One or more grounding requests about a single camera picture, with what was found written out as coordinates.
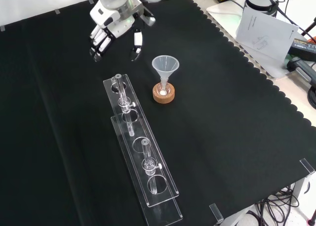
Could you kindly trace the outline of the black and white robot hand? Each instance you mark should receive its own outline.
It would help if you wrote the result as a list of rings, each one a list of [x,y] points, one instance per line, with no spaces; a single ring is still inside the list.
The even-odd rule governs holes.
[[[135,6],[122,11],[120,9],[106,9],[100,1],[90,11],[90,17],[96,24],[90,33],[90,55],[98,62],[119,37],[128,33],[140,17],[140,10]]]

